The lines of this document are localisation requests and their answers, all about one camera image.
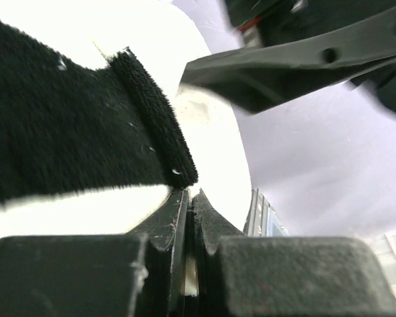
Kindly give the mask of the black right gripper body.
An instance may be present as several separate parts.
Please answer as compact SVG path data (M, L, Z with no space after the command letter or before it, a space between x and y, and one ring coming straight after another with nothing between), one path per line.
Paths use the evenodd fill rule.
M396 113L396 1L227 1L243 48L187 64L185 84L252 114L349 81Z

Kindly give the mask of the black white striped pillowcase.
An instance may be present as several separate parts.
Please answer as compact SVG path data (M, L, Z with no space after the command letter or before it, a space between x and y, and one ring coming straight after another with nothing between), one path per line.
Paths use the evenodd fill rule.
M168 99L134 55L90 70L0 21L0 203L197 179Z

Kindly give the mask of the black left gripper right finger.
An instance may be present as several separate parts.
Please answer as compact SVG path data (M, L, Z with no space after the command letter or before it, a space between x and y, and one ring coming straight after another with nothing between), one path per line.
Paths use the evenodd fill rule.
M244 235L205 194L190 225L200 316L396 316L396 299L369 246L346 237Z

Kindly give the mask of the white pillow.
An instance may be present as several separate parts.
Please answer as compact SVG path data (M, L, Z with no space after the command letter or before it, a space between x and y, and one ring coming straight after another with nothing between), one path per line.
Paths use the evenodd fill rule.
M193 21L166 1L0 1L0 21L90 70L120 52L134 55L168 99L204 191L236 228L248 212L251 180L229 102L181 82L185 66L210 51ZM137 185L39 195L0 203L0 238L125 233L175 189Z

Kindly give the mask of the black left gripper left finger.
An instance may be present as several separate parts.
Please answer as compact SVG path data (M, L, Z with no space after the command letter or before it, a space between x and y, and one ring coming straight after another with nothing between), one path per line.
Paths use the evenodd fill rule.
M182 316L188 201L126 234L0 239L0 316Z

